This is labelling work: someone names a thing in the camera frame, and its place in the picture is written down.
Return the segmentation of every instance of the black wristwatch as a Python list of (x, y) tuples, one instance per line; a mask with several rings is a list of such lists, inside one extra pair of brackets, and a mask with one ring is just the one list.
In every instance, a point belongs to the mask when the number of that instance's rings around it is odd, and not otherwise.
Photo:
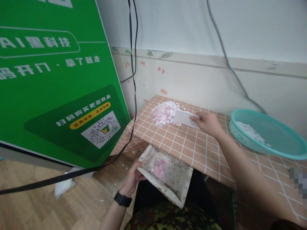
[(124, 207), (129, 207), (132, 201), (132, 198), (128, 198), (118, 192), (116, 193), (114, 200), (120, 205)]

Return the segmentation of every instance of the qr code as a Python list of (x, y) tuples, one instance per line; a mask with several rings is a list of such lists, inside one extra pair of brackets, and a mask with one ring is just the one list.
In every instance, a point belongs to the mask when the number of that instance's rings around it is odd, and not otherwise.
[(111, 111), (102, 119), (83, 131), (81, 135), (100, 149), (118, 130), (120, 130), (120, 128), (121, 126), (119, 125), (114, 112)]

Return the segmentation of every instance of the black cable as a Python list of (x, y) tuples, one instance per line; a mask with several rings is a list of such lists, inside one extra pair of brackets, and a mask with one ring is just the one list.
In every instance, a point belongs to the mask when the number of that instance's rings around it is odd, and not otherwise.
[[(131, 50), (132, 50), (132, 23), (131, 23), (130, 0), (128, 0), (128, 4), (129, 4), (129, 23), (130, 23), (130, 47), (131, 47)], [(137, 16), (137, 9), (136, 9), (134, 0), (133, 0), (133, 4), (134, 4), (135, 14), (136, 14), (136, 18), (137, 18), (137, 31), (136, 31), (136, 37), (135, 37), (135, 46), (136, 46), (137, 35), (138, 35), (138, 16)], [(3, 189), (3, 190), (0, 190), (0, 195), (15, 193), (15, 192), (22, 192), (22, 191), (35, 189), (35, 188), (41, 188), (41, 187), (51, 185), (51, 184), (55, 184), (55, 183), (58, 183), (58, 182), (61, 182), (61, 181), (64, 181), (64, 180), (69, 180), (69, 179), (72, 179), (74, 177), (81, 176), (81, 175), (84, 175), (84, 174), (87, 174), (87, 173), (90, 173), (90, 172), (94, 172), (94, 171), (97, 171), (99, 169), (102, 169), (102, 168), (114, 163), (122, 155), (125, 148), (127, 147), (127, 145), (132, 140), (133, 131), (134, 131), (134, 124), (135, 124), (136, 119), (137, 119), (137, 97), (136, 97), (136, 85), (135, 85), (135, 80), (134, 80), (135, 72), (133, 72), (133, 56), (132, 56), (132, 53), (131, 53), (130, 56), (131, 56), (131, 69), (132, 69), (132, 76), (131, 77), (133, 77), (133, 84), (134, 84), (135, 117), (134, 117), (134, 123), (133, 123), (132, 131), (131, 131), (130, 139), (129, 139), (128, 143), (126, 143), (125, 146), (121, 149), (121, 151), (118, 153), (118, 155), (108, 164), (97, 166), (97, 167), (92, 167), (92, 168), (87, 168), (87, 169), (81, 169), (79, 171), (70, 172), (68, 174), (49, 178), (49, 179), (46, 179), (46, 180), (38, 181), (38, 182), (35, 182), (35, 183), (32, 183), (32, 184), (23, 185), (23, 186), (16, 187), (16, 188)]]
[[(134, 10), (135, 10), (135, 16), (136, 16), (136, 19), (137, 19), (137, 31), (136, 31), (136, 34), (135, 34), (135, 43), (134, 43), (134, 57), (135, 57), (135, 70), (133, 72), (133, 68), (132, 68), (132, 76), (131, 77), (128, 77), (126, 78), (125, 80), (123, 81), (120, 81), (120, 83), (122, 82), (125, 82), (126, 80), (132, 78), (136, 71), (137, 71), (137, 37), (138, 37), (138, 14), (137, 14), (137, 8), (135, 6), (135, 1), (133, 0), (133, 5), (134, 5)], [(132, 57), (132, 36), (131, 36), (131, 31), (132, 31), (132, 27), (131, 27), (131, 13), (130, 14), (130, 48), (131, 48), (131, 53), (130, 53), (130, 56)]]
[(231, 72), (232, 72), (232, 73), (234, 74), (234, 76), (236, 77), (236, 79), (237, 79), (238, 83), (240, 84), (240, 86), (241, 86), (243, 92), (245, 93), (246, 99), (248, 99), (250, 102), (252, 102), (252, 103), (253, 103), (255, 106), (257, 106), (264, 114), (267, 115), (268, 113), (264, 110), (264, 108), (262, 108), (261, 105), (259, 105), (257, 102), (255, 102), (254, 100), (252, 100), (252, 99), (249, 97), (249, 95), (247, 94), (247, 91), (246, 91), (246, 89), (244, 88), (244, 86), (243, 86), (241, 80), (239, 79), (239, 77), (237, 76), (236, 72), (235, 72), (235, 71), (233, 70), (233, 68), (231, 67), (231, 65), (230, 65), (230, 63), (229, 63), (229, 60), (228, 60), (228, 57), (227, 57), (227, 54), (226, 54), (226, 51), (225, 51), (225, 47), (224, 47), (224, 43), (223, 43), (222, 37), (221, 37), (221, 35), (220, 35), (219, 29), (218, 29), (218, 27), (217, 27), (217, 24), (216, 24), (216, 22), (215, 22), (215, 20), (214, 20), (213, 15), (212, 15), (212, 11), (211, 11), (211, 8), (210, 8), (209, 0), (207, 0), (207, 7), (208, 7), (208, 11), (209, 11), (209, 15), (210, 15), (211, 21), (212, 21), (212, 23), (213, 23), (213, 25), (214, 25), (214, 28), (215, 28), (215, 30), (216, 30), (218, 39), (220, 40), (220, 44), (221, 44), (221, 47), (222, 47), (222, 50), (223, 50), (224, 57), (225, 57), (226, 64), (227, 64), (228, 68), (231, 70)]

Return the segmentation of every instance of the table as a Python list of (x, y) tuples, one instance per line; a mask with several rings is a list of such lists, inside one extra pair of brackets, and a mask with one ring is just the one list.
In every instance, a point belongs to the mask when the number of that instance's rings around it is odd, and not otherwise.
[[(230, 117), (221, 113), (210, 111), (198, 106), (183, 103), (167, 97), (155, 96), (137, 114), (132, 141), (125, 151), (145, 150), (151, 144), (170, 155), (180, 159), (187, 165), (203, 172), (207, 176), (219, 181), (225, 186), (235, 190), (236, 184), (231, 174), (227, 161), (219, 147), (218, 142), (201, 130), (196, 130), (185, 125), (164, 125), (159, 128), (152, 121), (151, 110), (159, 103), (174, 101), (184, 106), (191, 113), (205, 111), (216, 114), (219, 123), (228, 135), (256, 165), (269, 182), (282, 194), (282, 198), (289, 204), (289, 208), (296, 217), (307, 225), (307, 210), (303, 205), (302, 195), (290, 185), (288, 168), (307, 168), (307, 161), (295, 161), (279, 156), (256, 153), (239, 143), (229, 130)], [(134, 119), (127, 125), (111, 155), (118, 154), (129, 141)]]

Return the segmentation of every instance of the scraper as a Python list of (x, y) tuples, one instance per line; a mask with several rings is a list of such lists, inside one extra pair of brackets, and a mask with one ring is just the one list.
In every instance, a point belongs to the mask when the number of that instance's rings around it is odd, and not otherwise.
[(184, 124), (186, 126), (190, 126), (194, 129), (199, 129), (198, 125), (190, 119), (191, 116), (197, 117), (199, 119), (199, 116), (195, 114), (187, 113), (181, 110), (176, 110), (174, 121)]

